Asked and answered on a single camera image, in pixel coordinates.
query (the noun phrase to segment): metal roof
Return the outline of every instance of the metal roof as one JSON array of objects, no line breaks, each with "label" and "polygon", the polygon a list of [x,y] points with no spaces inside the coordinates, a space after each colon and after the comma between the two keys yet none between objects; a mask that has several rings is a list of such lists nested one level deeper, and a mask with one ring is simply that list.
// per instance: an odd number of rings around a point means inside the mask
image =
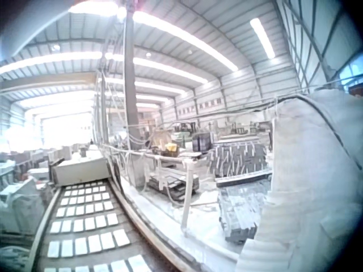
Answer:
[{"label": "metal roof", "polygon": [[[267,55],[250,20],[259,18],[270,39],[276,55],[287,48],[272,0],[148,0],[141,10],[169,22],[210,45],[239,69],[266,60]],[[122,35],[123,24],[117,22],[110,28],[111,18],[92,14],[68,13],[42,30],[16,56],[0,63],[9,63],[54,53],[102,51],[107,33],[115,43]],[[134,55],[169,65],[206,79],[214,80],[231,73],[224,64],[196,46],[145,24],[135,23]],[[1,74],[0,82],[47,74],[81,73],[96,71],[99,59],[82,59],[50,62],[22,67]],[[122,78],[122,62],[112,62],[109,75]],[[201,83],[162,70],[135,65],[135,74],[143,82],[174,86],[189,90]],[[58,86],[18,91],[7,94],[10,101],[70,90],[93,90],[94,86]],[[137,92],[152,95],[176,96],[176,93],[137,87]]]}]

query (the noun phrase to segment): steel column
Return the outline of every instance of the steel column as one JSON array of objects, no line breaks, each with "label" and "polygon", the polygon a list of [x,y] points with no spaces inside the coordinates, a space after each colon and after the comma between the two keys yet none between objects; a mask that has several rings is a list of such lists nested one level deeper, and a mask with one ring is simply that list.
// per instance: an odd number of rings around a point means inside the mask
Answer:
[{"label": "steel column", "polygon": [[[138,111],[136,107],[135,90],[135,69],[134,57],[134,21],[132,19],[135,12],[135,1],[127,0],[126,18],[124,20],[124,92],[125,111],[128,132],[136,139],[141,139],[138,129]],[[130,142],[131,149],[138,149],[138,144]]]},{"label": "steel column", "polygon": [[107,130],[107,115],[106,115],[106,80],[104,73],[102,73],[101,81],[101,127],[102,127],[102,142],[108,143],[108,130]]}]

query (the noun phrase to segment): skylight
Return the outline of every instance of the skylight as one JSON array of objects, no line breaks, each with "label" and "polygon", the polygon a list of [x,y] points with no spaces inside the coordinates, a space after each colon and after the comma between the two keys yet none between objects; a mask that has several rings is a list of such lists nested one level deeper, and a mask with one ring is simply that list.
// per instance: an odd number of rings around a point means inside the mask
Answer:
[{"label": "skylight", "polygon": [[272,49],[272,45],[270,43],[270,40],[267,37],[267,34],[265,32],[265,29],[263,28],[261,21],[259,18],[252,19],[250,21],[250,24],[254,31],[256,32],[258,38],[260,39],[260,42],[262,43],[263,48],[265,49],[265,52],[267,54],[267,57],[269,59],[272,59],[275,57],[275,53]]},{"label": "skylight", "polygon": [[[114,3],[110,2],[82,2],[76,6],[73,6],[69,12],[72,13],[87,13],[87,14],[99,14],[101,16],[112,16],[117,14],[117,17],[120,20],[123,20],[126,17],[126,9],[124,7],[120,7],[117,10],[117,6]],[[162,19],[159,19],[155,16],[147,14],[142,11],[136,11],[134,13],[134,22],[140,24],[146,24],[150,27],[155,27],[161,31],[165,31],[175,37],[178,37],[187,43],[198,47],[200,50],[204,51],[205,53],[211,55],[217,61],[228,67],[231,71],[235,72],[238,71],[238,67],[234,65],[229,59],[224,57],[220,52],[216,51],[210,45],[206,44],[202,40],[198,39],[197,37],[191,35],[185,30],[168,23]]]}]

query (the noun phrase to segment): corrugated metal wall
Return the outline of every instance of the corrugated metal wall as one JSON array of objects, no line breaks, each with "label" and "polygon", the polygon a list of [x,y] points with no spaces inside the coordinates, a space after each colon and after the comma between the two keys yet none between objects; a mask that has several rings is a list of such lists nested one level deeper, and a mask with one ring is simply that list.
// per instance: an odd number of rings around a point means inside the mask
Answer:
[{"label": "corrugated metal wall", "polygon": [[[170,124],[176,120],[193,118],[197,114],[243,108],[248,103],[299,89],[297,74],[288,54],[255,63],[253,68],[255,74],[249,66],[223,76],[220,81],[215,80],[197,87],[195,95],[193,91],[189,91],[176,97],[175,104],[171,102],[162,109],[164,122]],[[230,120],[224,116],[200,118],[200,127],[206,128],[214,120],[222,128],[227,121],[242,125],[248,125],[250,121],[262,121],[263,115],[247,114]]]},{"label": "corrugated metal wall", "polygon": [[302,87],[335,79],[362,51],[361,38],[340,1],[277,0],[277,5]]}]

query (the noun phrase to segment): ceiling light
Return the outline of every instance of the ceiling light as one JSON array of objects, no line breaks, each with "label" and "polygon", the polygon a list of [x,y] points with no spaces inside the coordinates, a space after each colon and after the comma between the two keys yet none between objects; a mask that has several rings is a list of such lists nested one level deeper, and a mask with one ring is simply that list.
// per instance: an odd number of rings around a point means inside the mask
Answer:
[{"label": "ceiling light", "polygon": [[[110,60],[113,59],[115,61],[123,61],[124,60],[124,56],[120,55],[120,54],[112,54],[112,53],[107,53],[105,54],[105,58]],[[155,68],[158,70],[162,70],[171,74],[175,74],[175,75],[180,75],[181,77],[185,77],[185,78],[189,78],[191,80],[200,82],[200,83],[207,83],[208,80],[206,80],[205,78],[201,78],[200,76],[197,75],[193,75],[191,73],[185,72],[183,70],[179,70],[177,68],[171,67],[169,65],[165,65],[159,62],[155,62],[155,61],[149,61],[143,58],[134,58],[134,64],[136,65],[141,65],[141,66],[146,66],[146,67],[150,67],[150,68]]]},{"label": "ceiling light", "polygon": [[[124,80],[119,79],[119,78],[106,78],[106,82],[107,83],[114,83],[114,84],[124,84]],[[179,95],[185,93],[185,91],[182,90],[182,89],[177,89],[177,88],[167,87],[167,86],[163,86],[163,85],[152,84],[152,83],[148,83],[148,82],[135,81],[135,86],[143,87],[143,88],[150,88],[150,89],[155,89],[155,90],[161,90],[161,91],[166,91],[166,92],[173,92],[173,93],[179,94]]]},{"label": "ceiling light", "polygon": [[[117,14],[119,20],[123,20],[126,17],[126,8],[120,7],[117,9],[117,5],[113,2],[82,2],[70,8],[69,12],[98,14],[101,16],[112,16]],[[220,63],[227,66],[231,71],[238,71],[238,67],[220,52],[216,51],[210,45],[199,40],[187,31],[168,23],[167,21],[161,20],[142,11],[136,11],[133,15],[133,20],[136,23],[146,24],[147,26],[155,27],[161,31],[165,31],[173,36],[176,36],[211,55],[216,60],[220,61]]]},{"label": "ceiling light", "polygon": [[265,49],[267,57],[269,59],[274,58],[275,53],[272,49],[272,45],[270,43],[270,40],[267,37],[267,34],[261,24],[260,19],[259,18],[252,19],[250,21],[250,24],[251,24],[252,28],[254,29],[254,31],[256,32],[258,38],[260,39],[260,42],[262,43],[262,46]]},{"label": "ceiling light", "polygon": [[136,106],[140,108],[153,108],[153,109],[159,108],[159,106],[156,104],[148,104],[148,103],[136,103]]},{"label": "ceiling light", "polygon": [[59,46],[59,44],[54,44],[52,46],[52,51],[59,51],[61,49],[61,47]]},{"label": "ceiling light", "polygon": [[71,53],[59,53],[50,54],[41,57],[27,58],[22,61],[17,61],[8,65],[0,67],[0,74],[13,71],[19,68],[27,66],[33,66],[37,64],[43,64],[48,62],[57,61],[71,61],[71,60],[99,60],[102,57],[102,52],[71,52]]},{"label": "ceiling light", "polygon": [[100,15],[104,17],[111,17],[117,14],[118,5],[114,2],[93,2],[85,1],[71,7],[68,12],[70,13],[86,13]]}]

